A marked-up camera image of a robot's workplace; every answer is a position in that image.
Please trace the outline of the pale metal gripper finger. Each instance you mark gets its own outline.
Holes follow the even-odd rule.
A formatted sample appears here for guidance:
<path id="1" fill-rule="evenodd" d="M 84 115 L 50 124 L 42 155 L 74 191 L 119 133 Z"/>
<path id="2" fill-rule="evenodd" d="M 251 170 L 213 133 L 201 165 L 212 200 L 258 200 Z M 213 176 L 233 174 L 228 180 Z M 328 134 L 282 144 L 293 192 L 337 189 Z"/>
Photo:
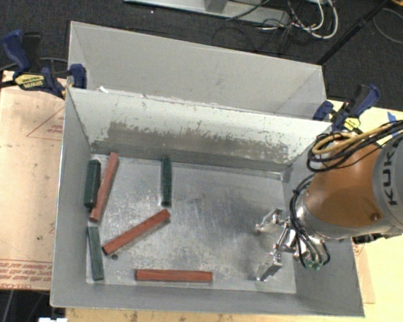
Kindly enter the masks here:
<path id="1" fill-rule="evenodd" d="M 284 211 L 280 208 L 270 210 L 262 219 L 261 222 L 255 225 L 254 234 L 277 234 L 284 229 L 285 219 Z"/>
<path id="2" fill-rule="evenodd" d="M 274 276 L 280 269 L 283 268 L 283 260 L 281 253 L 272 252 L 267 254 L 264 262 L 262 262 L 258 268 L 256 279 L 264 282 L 270 276 Z"/>

